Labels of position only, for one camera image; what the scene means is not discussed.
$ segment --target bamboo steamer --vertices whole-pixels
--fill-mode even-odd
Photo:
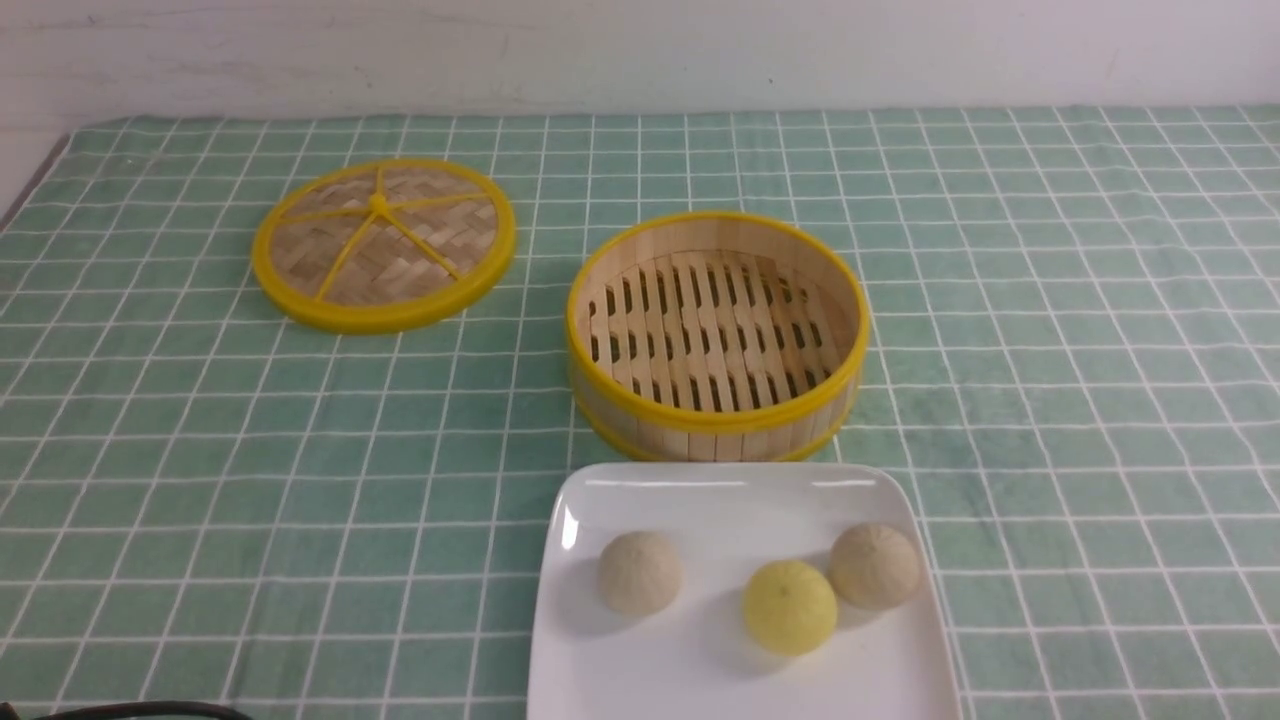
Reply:
[[[690,213],[611,240],[573,281],[570,382],[640,460],[797,460],[852,409],[870,336],[858,279],[768,218]]]

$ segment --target woven bamboo lid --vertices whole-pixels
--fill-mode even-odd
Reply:
[[[301,323],[398,332],[447,318],[488,292],[515,255],[515,225],[506,196],[474,170],[381,160],[285,197],[259,228],[253,272]]]

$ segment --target square plate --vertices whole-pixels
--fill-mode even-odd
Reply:
[[[529,676],[529,720],[882,717],[959,720],[932,577],[881,615],[841,603],[836,634],[796,659],[756,647],[741,588],[772,560],[824,570],[836,537],[877,521],[920,537],[892,478],[828,464],[609,464],[561,488],[547,533]],[[685,584],[662,612],[612,614],[596,559],[621,533],[657,530]]]

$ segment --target yellow spoke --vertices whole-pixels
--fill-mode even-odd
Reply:
[[[403,202],[396,202],[390,206],[392,210],[411,210],[415,208],[426,208],[428,205],[445,205],[449,202],[461,202],[462,200],[481,200],[488,197],[483,192],[468,192],[465,195],[443,195],[440,197],[420,197],[417,200],[406,200]]]
[[[320,300],[329,292],[329,288],[333,287],[333,281],[338,278],[338,270],[347,264],[347,259],[356,250],[356,246],[360,245],[360,238],[369,232],[369,227],[372,225],[376,219],[378,213],[370,213],[369,217],[365,218],[365,222],[360,223],[360,227],[356,228],[356,232],[351,233],[351,237],[347,238],[346,243],[343,243],[342,250],[338,251],[338,258],[334,259],[333,266],[329,268],[329,274],[326,274],[324,277],[324,282],[320,283],[320,290],[316,291],[312,297]]]
[[[307,213],[306,215],[287,215],[280,218],[282,223],[305,223],[307,220],[324,220],[325,218],[346,218],[349,215],[364,215],[369,208],[339,208],[338,210],[323,210],[320,213]]]
[[[421,237],[417,237],[417,233],[415,233],[413,231],[408,229],[408,225],[406,225],[404,223],[399,222],[399,219],[397,219],[390,213],[387,213],[385,218],[387,218],[387,222],[389,222],[390,224],[396,225],[396,229],[398,229],[402,233],[404,233],[404,237],[412,240],[413,243],[417,245],[417,247],[422,252],[425,252],[428,258],[430,258],[431,260],[435,260],[436,263],[439,263],[439,265],[442,268],[444,268],[445,273],[449,273],[451,275],[453,275],[453,279],[456,279],[456,281],[462,279],[462,275],[460,275],[458,272],[457,272],[457,269],[454,269],[453,263],[451,263],[449,259],[445,258],[444,255],[440,255],[425,240],[422,240]]]

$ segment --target white wall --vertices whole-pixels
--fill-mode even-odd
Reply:
[[[1280,101],[1280,0],[8,0],[0,128]]]

